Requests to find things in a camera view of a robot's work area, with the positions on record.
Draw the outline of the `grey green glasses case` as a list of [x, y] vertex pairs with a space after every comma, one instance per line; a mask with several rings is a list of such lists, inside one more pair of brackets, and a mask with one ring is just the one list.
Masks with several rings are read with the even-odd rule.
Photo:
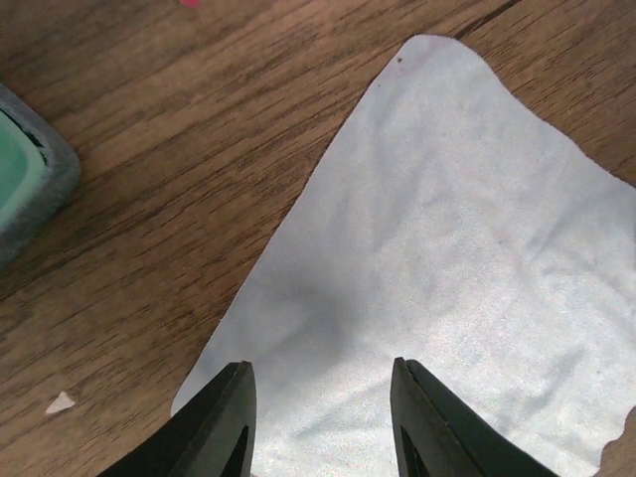
[[80, 180], [71, 144], [7, 86], [1, 87], [1, 266], [65, 203]]

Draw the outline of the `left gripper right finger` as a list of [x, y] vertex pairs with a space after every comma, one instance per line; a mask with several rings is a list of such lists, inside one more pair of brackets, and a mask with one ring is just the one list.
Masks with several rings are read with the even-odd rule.
[[416, 360], [394, 360], [391, 413], [400, 476], [554, 475]]

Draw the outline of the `light blue cleaning cloth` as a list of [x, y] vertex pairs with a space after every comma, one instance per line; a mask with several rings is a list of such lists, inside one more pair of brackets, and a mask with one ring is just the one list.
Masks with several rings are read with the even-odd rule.
[[561, 476], [635, 404], [635, 191], [456, 40], [369, 86], [178, 390], [252, 363], [258, 476], [394, 476], [394, 359]]

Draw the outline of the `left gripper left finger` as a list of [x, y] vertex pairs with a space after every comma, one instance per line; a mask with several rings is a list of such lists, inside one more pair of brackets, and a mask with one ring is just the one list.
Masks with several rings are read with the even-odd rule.
[[249, 476], [256, 390], [252, 364], [227, 364], [107, 476]]

